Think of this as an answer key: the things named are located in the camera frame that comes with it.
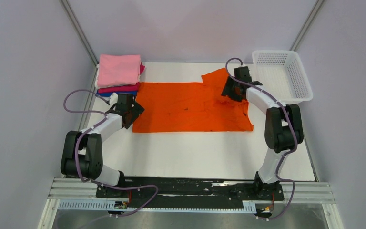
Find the orange t-shirt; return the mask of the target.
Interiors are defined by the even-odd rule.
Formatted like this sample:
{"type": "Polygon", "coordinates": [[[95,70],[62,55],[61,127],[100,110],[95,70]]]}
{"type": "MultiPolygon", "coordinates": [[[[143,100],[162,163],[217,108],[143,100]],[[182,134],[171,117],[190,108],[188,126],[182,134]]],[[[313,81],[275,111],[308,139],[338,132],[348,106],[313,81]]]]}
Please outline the orange t-shirt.
{"type": "Polygon", "coordinates": [[[254,126],[249,103],[221,95],[226,69],[202,75],[195,83],[142,83],[136,101],[144,112],[133,123],[134,133],[246,132],[254,126]]]}

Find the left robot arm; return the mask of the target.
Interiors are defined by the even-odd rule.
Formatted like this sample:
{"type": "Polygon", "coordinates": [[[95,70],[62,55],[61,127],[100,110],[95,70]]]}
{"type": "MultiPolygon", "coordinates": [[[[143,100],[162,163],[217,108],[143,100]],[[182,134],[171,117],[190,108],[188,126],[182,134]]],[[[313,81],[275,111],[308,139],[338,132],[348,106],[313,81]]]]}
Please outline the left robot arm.
{"type": "Polygon", "coordinates": [[[80,178],[108,188],[115,197],[128,190],[124,173],[103,162],[102,144],[115,132],[129,129],[144,112],[134,94],[113,93],[107,104],[109,110],[100,112],[103,118],[89,128],[66,134],[60,171],[66,176],[80,178]]]}

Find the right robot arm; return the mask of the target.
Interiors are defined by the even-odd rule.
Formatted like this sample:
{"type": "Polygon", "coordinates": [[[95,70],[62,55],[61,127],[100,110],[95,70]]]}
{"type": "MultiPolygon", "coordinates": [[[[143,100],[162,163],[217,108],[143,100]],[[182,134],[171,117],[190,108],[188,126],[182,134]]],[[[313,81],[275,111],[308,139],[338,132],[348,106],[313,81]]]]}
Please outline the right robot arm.
{"type": "Polygon", "coordinates": [[[252,80],[247,66],[237,67],[233,75],[228,75],[222,96],[236,102],[246,100],[265,114],[267,153],[253,183],[237,189],[238,198],[282,200],[280,169],[286,156],[294,152],[304,138],[299,106],[284,104],[272,96],[259,81],[252,80]]]}

